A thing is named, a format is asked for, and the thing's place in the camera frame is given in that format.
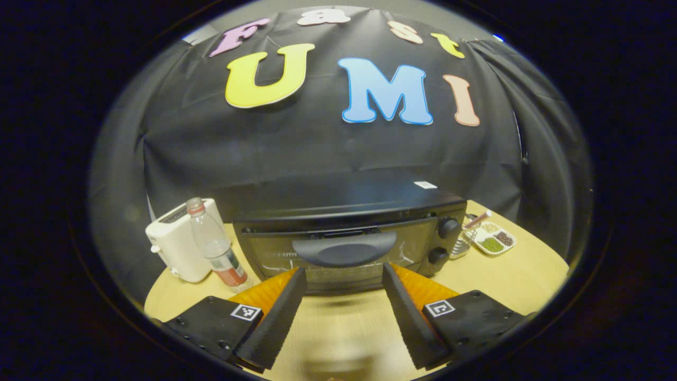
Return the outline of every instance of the bottle cap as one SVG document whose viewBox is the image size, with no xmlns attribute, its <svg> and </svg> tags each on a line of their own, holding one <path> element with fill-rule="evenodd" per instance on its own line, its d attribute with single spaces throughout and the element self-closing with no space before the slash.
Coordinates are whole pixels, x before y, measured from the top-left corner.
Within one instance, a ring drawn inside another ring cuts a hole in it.
<svg viewBox="0 0 677 381">
<path fill-rule="evenodd" d="M 195 216 L 204 211 L 204 203 L 200 197 L 193 197 L 185 202 L 185 208 L 188 210 L 189 215 Z"/>
</svg>

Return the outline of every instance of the white label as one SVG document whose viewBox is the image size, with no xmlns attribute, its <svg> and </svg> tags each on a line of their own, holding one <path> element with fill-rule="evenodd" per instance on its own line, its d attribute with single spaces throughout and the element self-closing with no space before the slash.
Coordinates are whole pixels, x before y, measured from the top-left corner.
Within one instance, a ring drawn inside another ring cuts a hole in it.
<svg viewBox="0 0 677 381">
<path fill-rule="evenodd" d="M 440 300 L 439 302 L 426 304 L 425 308 L 432 314 L 433 317 L 438 317 L 439 315 L 444 315 L 455 311 L 456 309 L 449 304 L 446 300 Z"/>
<path fill-rule="evenodd" d="M 230 316 L 234 316 L 242 320 L 252 321 L 260 311 L 261 309 L 258 307 L 240 304 L 233 312 L 230 313 Z"/>
<path fill-rule="evenodd" d="M 240 277 L 242 277 L 242 276 L 244 275 L 244 269 L 242 268 L 242 266 L 238 266 L 238 267 L 235 269 L 235 272 L 236 272 L 236 273 L 238 274 L 238 276 L 240 276 Z"/>
<path fill-rule="evenodd" d="M 433 185 L 427 181 L 414 181 L 414 184 L 420 186 L 423 189 L 435 189 L 437 185 Z"/>
<path fill-rule="evenodd" d="M 211 259 L 209 261 L 212 264 L 212 268 L 214 268 L 216 271 L 228 271 L 233 267 L 233 265 L 230 264 L 228 257 L 225 255 Z"/>
</svg>

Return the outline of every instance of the black handle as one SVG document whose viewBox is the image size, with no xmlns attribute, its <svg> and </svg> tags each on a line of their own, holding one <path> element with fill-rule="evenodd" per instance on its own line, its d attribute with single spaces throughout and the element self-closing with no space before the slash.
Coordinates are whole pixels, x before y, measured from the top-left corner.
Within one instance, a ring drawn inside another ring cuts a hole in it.
<svg viewBox="0 0 677 381">
<path fill-rule="evenodd" d="M 372 233 L 352 237 L 292 241 L 299 257 L 324 267 L 351 267 L 385 255 L 395 245 L 397 233 Z"/>
</svg>

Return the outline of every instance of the yellow letter u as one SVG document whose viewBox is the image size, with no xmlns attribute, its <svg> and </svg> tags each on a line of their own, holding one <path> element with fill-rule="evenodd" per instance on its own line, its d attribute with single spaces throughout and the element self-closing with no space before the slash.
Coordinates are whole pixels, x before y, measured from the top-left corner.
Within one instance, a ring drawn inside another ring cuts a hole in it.
<svg viewBox="0 0 677 381">
<path fill-rule="evenodd" d="M 278 54 L 284 55 L 284 72 L 276 83 L 256 86 L 256 70 L 259 61 L 268 53 L 259 52 L 240 57 L 230 62 L 228 81 L 225 84 L 225 100 L 234 107 L 252 108 L 279 102 L 295 93 L 305 80 L 307 52 L 315 49 L 311 43 L 281 47 Z"/>
</svg>

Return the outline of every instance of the toaster oven door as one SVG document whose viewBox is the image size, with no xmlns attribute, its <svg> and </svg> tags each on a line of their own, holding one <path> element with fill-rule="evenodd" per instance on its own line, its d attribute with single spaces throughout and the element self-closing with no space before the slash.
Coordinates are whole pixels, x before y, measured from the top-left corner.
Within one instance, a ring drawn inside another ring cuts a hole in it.
<svg viewBox="0 0 677 381">
<path fill-rule="evenodd" d="M 354 292 L 380 287 L 385 262 L 392 262 L 411 270 L 418 269 L 424 255 L 431 249 L 431 239 L 437 231 L 437 218 L 303 232 L 244 233 L 245 225 L 236 226 L 240 247 L 261 280 L 294 267 L 303 267 L 307 277 L 308 293 L 318 294 Z M 360 243 L 366 243 L 371 245 L 373 250 L 381 249 L 384 252 L 366 263 L 347 266 L 344 259 L 354 258 L 355 251 L 359 251 L 363 246 Z M 329 250 L 325 250 L 324 260 L 318 261 L 309 258 L 304 252 L 309 247 L 318 247 L 320 250 L 328 247 Z"/>
</svg>

